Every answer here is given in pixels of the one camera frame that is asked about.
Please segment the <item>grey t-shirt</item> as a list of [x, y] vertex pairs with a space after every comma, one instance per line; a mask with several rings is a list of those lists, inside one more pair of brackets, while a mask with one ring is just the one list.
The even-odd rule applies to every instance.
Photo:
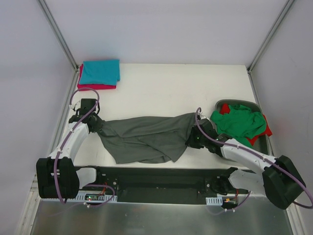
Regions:
[[117, 164], [161, 164], [182, 156], [194, 126], [195, 113], [135, 117], [103, 121], [97, 134]]

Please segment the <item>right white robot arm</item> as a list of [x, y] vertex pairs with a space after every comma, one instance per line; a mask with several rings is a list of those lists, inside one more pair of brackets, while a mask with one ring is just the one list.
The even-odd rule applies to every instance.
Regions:
[[207, 148], [209, 152], [248, 169], [231, 167], [216, 177], [210, 185], [217, 194], [227, 195], [235, 189], [244, 189], [266, 196], [273, 205], [284, 210], [295, 203], [301, 193], [307, 192], [302, 177], [288, 157], [266, 155], [226, 134], [218, 135], [207, 119], [196, 120], [186, 145]]

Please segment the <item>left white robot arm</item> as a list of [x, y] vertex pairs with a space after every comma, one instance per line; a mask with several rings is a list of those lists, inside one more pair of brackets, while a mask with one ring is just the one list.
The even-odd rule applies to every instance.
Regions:
[[102, 119], [92, 113], [82, 122], [79, 116], [69, 119], [68, 130], [56, 149], [47, 158], [40, 158], [36, 163], [39, 196], [44, 199], [73, 199], [85, 186], [99, 190], [103, 178], [94, 167], [76, 169], [74, 159], [78, 150], [90, 132], [97, 132], [102, 127]]

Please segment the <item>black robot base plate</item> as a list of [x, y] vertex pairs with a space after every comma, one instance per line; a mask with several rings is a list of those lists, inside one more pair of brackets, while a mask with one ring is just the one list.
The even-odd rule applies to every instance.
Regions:
[[204, 205], [217, 193], [211, 188], [225, 169], [96, 167], [96, 179], [85, 190], [115, 194], [118, 202]]

